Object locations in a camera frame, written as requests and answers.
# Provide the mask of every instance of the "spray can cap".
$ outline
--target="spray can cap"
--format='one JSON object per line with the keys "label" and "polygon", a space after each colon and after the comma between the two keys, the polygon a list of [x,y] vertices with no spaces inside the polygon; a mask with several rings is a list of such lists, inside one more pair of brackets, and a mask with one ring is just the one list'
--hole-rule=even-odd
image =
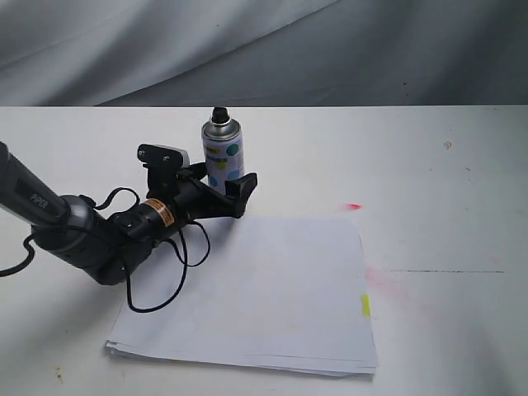
{"label": "spray can cap", "polygon": [[211,117],[211,121],[213,121],[215,124],[225,124],[226,122],[228,122],[228,109],[226,109],[225,107],[215,107],[213,109],[213,116]]}

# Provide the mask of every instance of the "gray fabric backdrop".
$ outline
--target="gray fabric backdrop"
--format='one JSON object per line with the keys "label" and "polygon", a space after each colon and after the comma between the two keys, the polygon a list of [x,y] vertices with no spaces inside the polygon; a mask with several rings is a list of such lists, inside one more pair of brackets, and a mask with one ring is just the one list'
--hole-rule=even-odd
{"label": "gray fabric backdrop", "polygon": [[[78,43],[81,71],[51,57],[42,76],[14,82],[15,68],[0,62],[0,104],[528,103],[526,0],[138,0],[137,9],[132,0],[99,2],[126,3],[134,17],[104,24],[113,35],[101,35],[102,53]],[[57,69],[53,81],[46,67]]]}

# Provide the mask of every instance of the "white backdrop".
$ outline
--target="white backdrop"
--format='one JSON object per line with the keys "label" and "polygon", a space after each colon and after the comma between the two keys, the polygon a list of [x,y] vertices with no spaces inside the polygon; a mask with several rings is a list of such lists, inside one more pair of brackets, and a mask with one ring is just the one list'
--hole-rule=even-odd
{"label": "white backdrop", "polygon": [[523,0],[2,4],[0,105],[528,103]]}

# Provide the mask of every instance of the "white paper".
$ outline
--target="white paper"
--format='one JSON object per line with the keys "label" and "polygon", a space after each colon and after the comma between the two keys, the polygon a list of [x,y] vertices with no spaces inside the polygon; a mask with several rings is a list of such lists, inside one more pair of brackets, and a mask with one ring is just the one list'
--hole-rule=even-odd
{"label": "white paper", "polygon": [[[346,219],[204,222],[210,259],[190,268],[177,300],[157,313],[124,306],[108,338],[122,356],[337,373],[373,372],[365,266]],[[188,230],[191,261],[205,249]],[[133,277],[136,305],[168,298],[182,265],[160,247]]]}

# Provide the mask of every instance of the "yellow sticky tab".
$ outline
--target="yellow sticky tab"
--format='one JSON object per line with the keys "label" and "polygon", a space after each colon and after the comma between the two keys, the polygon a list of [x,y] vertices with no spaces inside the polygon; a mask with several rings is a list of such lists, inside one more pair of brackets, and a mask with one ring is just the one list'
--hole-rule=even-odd
{"label": "yellow sticky tab", "polygon": [[363,305],[363,316],[370,318],[369,295],[361,295],[361,304]]}

